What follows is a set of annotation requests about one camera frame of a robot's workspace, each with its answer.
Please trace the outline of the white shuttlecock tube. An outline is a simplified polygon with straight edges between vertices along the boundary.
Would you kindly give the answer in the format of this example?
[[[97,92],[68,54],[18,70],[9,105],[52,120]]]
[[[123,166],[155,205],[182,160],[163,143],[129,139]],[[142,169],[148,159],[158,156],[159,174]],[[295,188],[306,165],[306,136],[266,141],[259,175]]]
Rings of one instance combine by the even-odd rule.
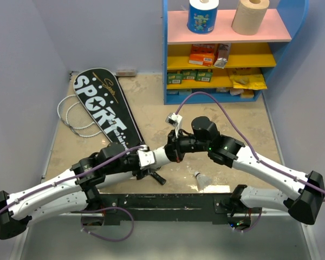
[[[154,170],[157,171],[159,168],[161,168],[164,165],[167,165],[170,163],[169,159],[167,158],[165,154],[164,147],[159,147],[155,150],[153,150],[156,163],[151,165],[145,170]],[[112,175],[106,175],[105,180],[99,184],[96,185],[98,189],[103,189],[105,187],[126,181],[128,179],[135,178],[131,172],[124,172],[124,173],[117,173]],[[162,185],[166,182],[166,180],[162,177],[160,177],[160,180],[157,180]]]

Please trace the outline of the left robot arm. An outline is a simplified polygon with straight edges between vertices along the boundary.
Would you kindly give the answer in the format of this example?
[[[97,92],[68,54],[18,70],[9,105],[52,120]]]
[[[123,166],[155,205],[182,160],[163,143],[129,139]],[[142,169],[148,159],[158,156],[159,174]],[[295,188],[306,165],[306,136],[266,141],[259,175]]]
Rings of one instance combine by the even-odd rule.
[[[16,237],[28,226],[59,214],[102,211],[100,188],[131,177],[140,180],[169,163],[163,147],[124,149],[112,143],[53,179],[21,192],[1,191],[0,239]]]

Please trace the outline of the white shuttlecock front table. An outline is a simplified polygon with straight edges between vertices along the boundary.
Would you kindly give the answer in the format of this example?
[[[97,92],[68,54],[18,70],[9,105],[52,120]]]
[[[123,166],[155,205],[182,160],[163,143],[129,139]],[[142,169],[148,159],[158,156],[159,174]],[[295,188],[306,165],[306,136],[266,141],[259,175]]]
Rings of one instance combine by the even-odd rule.
[[[212,179],[204,174],[201,174],[200,172],[195,172],[194,176],[197,180],[199,190],[203,190],[204,188],[212,184]]]

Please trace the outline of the green box left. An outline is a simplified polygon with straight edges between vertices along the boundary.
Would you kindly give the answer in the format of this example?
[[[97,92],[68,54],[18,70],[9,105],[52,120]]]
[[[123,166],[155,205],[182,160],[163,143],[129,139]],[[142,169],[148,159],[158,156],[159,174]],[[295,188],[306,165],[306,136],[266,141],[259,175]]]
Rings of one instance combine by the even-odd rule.
[[[179,85],[182,83],[183,74],[180,70],[168,71],[167,72],[167,84],[168,85]]]

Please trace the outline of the green box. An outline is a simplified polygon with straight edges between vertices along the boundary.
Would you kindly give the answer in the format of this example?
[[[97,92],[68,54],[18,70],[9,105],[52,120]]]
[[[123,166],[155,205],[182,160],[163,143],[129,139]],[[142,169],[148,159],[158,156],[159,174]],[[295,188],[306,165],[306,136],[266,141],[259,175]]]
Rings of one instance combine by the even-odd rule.
[[[210,82],[213,76],[212,69],[200,69],[197,71],[196,81]]]
[[[168,85],[179,85],[182,83],[183,74],[180,70],[168,71],[167,72],[167,84]]]
[[[195,69],[182,70],[182,77],[183,77],[183,81],[186,81],[186,80],[195,81],[196,77],[197,77],[197,70],[195,70]]]

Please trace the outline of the green box middle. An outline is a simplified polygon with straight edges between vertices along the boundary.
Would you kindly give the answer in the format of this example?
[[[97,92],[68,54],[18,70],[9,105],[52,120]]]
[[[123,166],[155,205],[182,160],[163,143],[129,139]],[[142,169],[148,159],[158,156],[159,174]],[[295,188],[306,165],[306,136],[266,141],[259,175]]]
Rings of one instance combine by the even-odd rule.
[[[196,77],[197,77],[197,70],[195,70],[195,69],[182,70],[182,77],[183,77],[183,81],[186,81],[186,80],[195,81]]]

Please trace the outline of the black sport racket bag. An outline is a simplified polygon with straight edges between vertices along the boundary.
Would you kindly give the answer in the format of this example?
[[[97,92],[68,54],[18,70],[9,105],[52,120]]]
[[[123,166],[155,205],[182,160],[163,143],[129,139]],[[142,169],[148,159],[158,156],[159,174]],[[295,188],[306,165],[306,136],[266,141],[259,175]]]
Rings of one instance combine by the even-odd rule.
[[[145,144],[119,80],[110,70],[92,68],[79,73],[73,90],[110,142],[122,144],[126,150]]]

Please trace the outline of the green box right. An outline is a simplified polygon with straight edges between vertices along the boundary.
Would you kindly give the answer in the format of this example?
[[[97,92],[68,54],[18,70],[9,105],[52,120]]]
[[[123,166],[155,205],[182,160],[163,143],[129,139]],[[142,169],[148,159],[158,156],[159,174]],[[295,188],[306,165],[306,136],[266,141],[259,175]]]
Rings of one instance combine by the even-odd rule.
[[[200,69],[197,71],[196,81],[210,82],[213,76],[212,69]]]

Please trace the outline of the small pink eraser box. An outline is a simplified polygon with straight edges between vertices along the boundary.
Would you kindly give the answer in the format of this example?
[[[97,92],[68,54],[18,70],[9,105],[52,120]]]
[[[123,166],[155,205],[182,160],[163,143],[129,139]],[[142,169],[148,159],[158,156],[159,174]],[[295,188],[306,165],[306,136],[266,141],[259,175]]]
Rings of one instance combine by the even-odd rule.
[[[137,75],[137,71],[135,69],[122,69],[116,71],[116,76],[118,77],[134,77]]]

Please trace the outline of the yellow snack bag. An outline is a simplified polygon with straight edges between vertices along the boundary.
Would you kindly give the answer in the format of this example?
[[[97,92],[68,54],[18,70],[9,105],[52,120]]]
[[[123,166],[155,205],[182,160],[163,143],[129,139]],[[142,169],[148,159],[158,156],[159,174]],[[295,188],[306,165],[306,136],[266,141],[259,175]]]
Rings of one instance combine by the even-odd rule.
[[[227,70],[232,87],[235,89],[267,89],[260,68],[229,68]]]

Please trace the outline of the orange snack box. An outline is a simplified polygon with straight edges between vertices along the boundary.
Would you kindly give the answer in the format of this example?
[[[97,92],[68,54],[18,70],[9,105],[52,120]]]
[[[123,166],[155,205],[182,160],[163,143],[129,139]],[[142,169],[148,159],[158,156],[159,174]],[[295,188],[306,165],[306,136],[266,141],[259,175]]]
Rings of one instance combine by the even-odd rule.
[[[189,63],[210,67],[215,60],[215,44],[192,44]]]

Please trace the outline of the blue shelf unit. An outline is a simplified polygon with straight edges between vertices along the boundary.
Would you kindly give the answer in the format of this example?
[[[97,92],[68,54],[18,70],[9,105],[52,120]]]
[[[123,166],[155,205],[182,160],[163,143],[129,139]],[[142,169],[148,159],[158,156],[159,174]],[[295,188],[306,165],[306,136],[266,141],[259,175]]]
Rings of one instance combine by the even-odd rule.
[[[162,3],[164,103],[250,102],[272,87],[308,1],[219,1],[170,11]]]

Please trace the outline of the silver snack bag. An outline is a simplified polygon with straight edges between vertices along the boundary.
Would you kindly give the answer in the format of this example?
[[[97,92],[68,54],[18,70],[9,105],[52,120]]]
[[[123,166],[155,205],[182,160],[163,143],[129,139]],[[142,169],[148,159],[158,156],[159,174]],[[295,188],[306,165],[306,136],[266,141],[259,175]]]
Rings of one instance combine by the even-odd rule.
[[[225,66],[229,60],[230,48],[231,48],[230,43],[219,44],[215,58],[214,58],[214,63],[213,63],[214,67],[221,68],[221,69],[225,68]]]

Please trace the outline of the blue wrapped paper roll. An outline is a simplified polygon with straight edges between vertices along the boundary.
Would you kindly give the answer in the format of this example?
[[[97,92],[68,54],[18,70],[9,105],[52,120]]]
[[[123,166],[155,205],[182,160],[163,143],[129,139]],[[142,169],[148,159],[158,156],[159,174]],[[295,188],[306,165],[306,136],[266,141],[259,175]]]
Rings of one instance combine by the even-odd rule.
[[[189,0],[187,28],[196,34],[214,30],[219,0]]]

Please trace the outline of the brown paper towel roll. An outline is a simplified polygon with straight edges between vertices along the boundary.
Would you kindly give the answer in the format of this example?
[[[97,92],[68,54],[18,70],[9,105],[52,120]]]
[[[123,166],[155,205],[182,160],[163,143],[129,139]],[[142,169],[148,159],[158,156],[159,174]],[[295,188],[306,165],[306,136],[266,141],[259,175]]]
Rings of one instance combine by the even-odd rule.
[[[240,35],[254,35],[258,32],[269,7],[267,0],[240,0],[231,24]]]

